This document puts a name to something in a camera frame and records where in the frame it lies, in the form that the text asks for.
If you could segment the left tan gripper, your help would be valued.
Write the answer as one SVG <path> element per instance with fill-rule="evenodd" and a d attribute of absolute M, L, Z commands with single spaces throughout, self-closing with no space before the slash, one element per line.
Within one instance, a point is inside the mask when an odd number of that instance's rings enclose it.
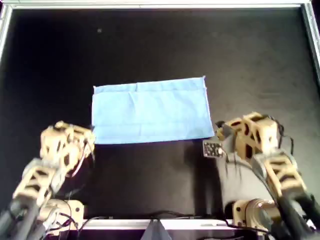
<path fill-rule="evenodd" d="M 92 129 L 59 121 L 40 135 L 40 158 L 76 175 L 84 160 L 94 153 L 96 136 Z"/>

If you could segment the right tan gripper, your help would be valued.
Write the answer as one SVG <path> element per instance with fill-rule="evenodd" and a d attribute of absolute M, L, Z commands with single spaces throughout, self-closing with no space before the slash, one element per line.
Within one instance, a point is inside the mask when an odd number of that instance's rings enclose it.
<path fill-rule="evenodd" d="M 235 152 L 243 160 L 278 148 L 278 124 L 267 115 L 252 112 L 223 124 L 235 133 Z"/>

